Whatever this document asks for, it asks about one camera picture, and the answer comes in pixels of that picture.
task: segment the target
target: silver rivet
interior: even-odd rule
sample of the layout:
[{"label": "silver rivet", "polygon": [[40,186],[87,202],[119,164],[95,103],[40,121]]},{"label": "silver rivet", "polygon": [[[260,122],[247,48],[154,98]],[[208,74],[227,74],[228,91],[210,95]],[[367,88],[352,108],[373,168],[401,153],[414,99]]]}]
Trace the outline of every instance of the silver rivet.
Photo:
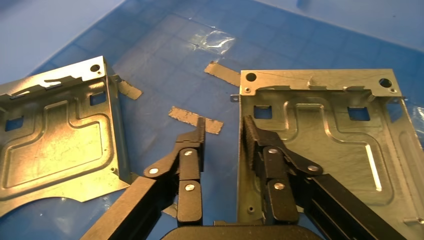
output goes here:
[{"label": "silver rivet", "polygon": [[319,168],[319,167],[314,166],[314,165],[307,166],[307,169],[308,169],[309,171],[312,171],[312,172],[316,172],[316,171],[320,170],[320,168]]},{"label": "silver rivet", "polygon": [[148,171],[149,174],[157,174],[159,172],[159,169],[157,168],[150,168],[150,170]]},{"label": "silver rivet", "polygon": [[191,192],[191,191],[193,191],[195,189],[195,186],[193,185],[193,184],[187,184],[187,185],[185,185],[185,190],[187,191],[187,192]]},{"label": "silver rivet", "polygon": [[274,184],[274,188],[277,190],[281,190],[284,189],[284,184],[277,182],[276,184]]}]

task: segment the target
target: blue mat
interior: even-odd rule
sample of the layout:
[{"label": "blue mat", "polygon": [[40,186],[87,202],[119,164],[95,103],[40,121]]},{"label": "blue mat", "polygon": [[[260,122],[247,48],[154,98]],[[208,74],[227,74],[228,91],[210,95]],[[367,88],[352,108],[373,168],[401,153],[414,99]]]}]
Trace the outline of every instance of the blue mat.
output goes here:
[{"label": "blue mat", "polygon": [[[228,37],[222,53],[202,41]],[[251,0],[127,0],[33,74],[105,56],[117,74],[144,93],[121,97],[131,169],[143,169],[171,151],[193,126],[168,116],[177,106],[224,122],[206,135],[201,177],[204,224],[236,221],[238,88],[204,73],[210,61],[241,69],[394,69],[409,103],[424,104],[424,53]],[[122,194],[80,203],[42,199],[0,218],[0,239],[78,239]],[[302,216],[300,224],[310,226]],[[163,215],[149,236],[177,226]]]}]

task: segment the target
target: metal pin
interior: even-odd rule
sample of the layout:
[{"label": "metal pin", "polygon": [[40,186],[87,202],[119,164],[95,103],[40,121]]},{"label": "metal pin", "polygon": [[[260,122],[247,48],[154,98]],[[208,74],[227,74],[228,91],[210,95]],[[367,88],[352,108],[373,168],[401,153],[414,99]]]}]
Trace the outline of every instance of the metal pin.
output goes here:
[{"label": "metal pin", "polygon": [[193,191],[195,189],[195,186],[193,185],[193,184],[187,184],[187,185],[185,185],[185,190],[187,191],[187,192],[191,192],[191,191]]},{"label": "metal pin", "polygon": [[282,189],[284,189],[284,184],[282,184],[282,183],[280,183],[280,182],[277,182],[276,184],[274,184],[274,188],[275,189],[277,189],[277,190],[282,190]]},{"label": "metal pin", "polygon": [[150,170],[148,171],[149,174],[157,174],[159,172],[159,169],[157,168],[150,168]]},{"label": "metal pin", "polygon": [[407,217],[403,219],[403,223],[408,226],[413,226],[416,224],[423,224],[424,225],[424,218],[422,217]]},{"label": "metal pin", "polygon": [[320,170],[320,168],[319,168],[319,167],[314,166],[314,165],[307,166],[307,169],[308,169],[309,171],[312,171],[312,172],[316,172],[316,171]]}]

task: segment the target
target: metal edge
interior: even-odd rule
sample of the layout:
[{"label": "metal edge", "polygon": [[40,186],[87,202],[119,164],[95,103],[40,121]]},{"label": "metal edge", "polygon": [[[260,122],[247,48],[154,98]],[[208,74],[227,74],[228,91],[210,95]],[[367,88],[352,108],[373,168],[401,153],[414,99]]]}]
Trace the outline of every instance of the metal edge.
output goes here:
[{"label": "metal edge", "polygon": [[[254,80],[247,79],[254,74]],[[380,80],[389,80],[384,87]],[[375,97],[402,97],[392,69],[242,70],[239,94],[254,96],[257,90],[370,90]]]}]

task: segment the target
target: gray foam tape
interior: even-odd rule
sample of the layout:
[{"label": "gray foam tape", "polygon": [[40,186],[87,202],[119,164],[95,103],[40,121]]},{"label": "gray foam tape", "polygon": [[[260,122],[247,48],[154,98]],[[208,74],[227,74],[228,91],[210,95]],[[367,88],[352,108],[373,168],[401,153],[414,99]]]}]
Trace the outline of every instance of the gray foam tape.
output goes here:
[{"label": "gray foam tape", "polygon": [[[169,111],[168,115],[180,122],[191,124],[193,126],[196,126],[198,123],[198,118],[200,117],[199,114],[187,111],[181,108],[178,108],[176,106],[173,106],[171,110]],[[223,127],[224,123],[218,120],[212,120],[209,118],[206,118],[206,132],[211,134],[219,134],[221,131],[221,128]]]},{"label": "gray foam tape", "polygon": [[229,84],[240,87],[240,73],[233,71],[215,61],[211,61],[204,72],[213,75]]}]

